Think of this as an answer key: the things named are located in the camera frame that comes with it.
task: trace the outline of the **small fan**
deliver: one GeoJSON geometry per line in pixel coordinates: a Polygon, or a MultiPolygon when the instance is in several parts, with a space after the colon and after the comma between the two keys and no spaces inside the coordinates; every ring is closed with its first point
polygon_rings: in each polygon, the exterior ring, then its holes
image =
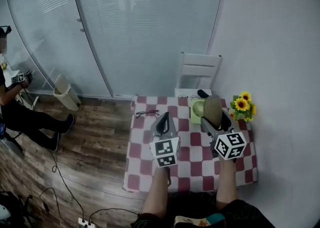
{"type": "Polygon", "coordinates": [[[204,115],[204,99],[191,99],[191,123],[201,124],[204,115]]]}

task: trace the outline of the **chair backrest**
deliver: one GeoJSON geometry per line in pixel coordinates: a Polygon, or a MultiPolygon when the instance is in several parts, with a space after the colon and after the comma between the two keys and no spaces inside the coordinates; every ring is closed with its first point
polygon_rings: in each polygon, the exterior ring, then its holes
{"type": "Polygon", "coordinates": [[[180,88],[182,78],[188,76],[197,79],[197,89],[211,89],[221,59],[221,55],[211,56],[182,52],[176,88],[180,88]]]}

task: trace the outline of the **white chair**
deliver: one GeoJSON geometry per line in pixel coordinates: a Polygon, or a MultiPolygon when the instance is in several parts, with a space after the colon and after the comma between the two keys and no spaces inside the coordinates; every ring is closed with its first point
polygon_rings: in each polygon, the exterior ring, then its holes
{"type": "Polygon", "coordinates": [[[211,87],[221,62],[221,55],[190,54],[181,52],[180,69],[174,89],[175,97],[195,97],[198,89],[212,95],[211,87]],[[181,88],[186,85],[183,80],[188,78],[192,88],[181,88]]]}

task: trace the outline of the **power strip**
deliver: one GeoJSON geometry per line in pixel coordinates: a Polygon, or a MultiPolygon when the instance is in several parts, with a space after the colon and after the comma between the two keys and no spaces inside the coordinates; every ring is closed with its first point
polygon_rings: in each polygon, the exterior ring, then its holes
{"type": "Polygon", "coordinates": [[[79,217],[78,219],[78,228],[96,228],[96,225],[94,223],[88,223],[88,221],[84,220],[84,222],[82,222],[82,218],[79,217]]]}

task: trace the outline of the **sneaker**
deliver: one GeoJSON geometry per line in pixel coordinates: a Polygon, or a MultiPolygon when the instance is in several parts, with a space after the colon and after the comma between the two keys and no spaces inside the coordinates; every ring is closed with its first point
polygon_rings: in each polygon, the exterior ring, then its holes
{"type": "Polygon", "coordinates": [[[71,113],[66,117],[66,126],[67,126],[67,131],[64,132],[63,134],[69,133],[70,129],[72,128],[73,124],[75,123],[75,116],[73,116],[71,113]]]}
{"type": "Polygon", "coordinates": [[[51,151],[56,152],[58,150],[60,138],[61,138],[61,134],[58,132],[54,132],[54,136],[51,140],[55,140],[56,145],[53,149],[50,149],[51,151]]]}

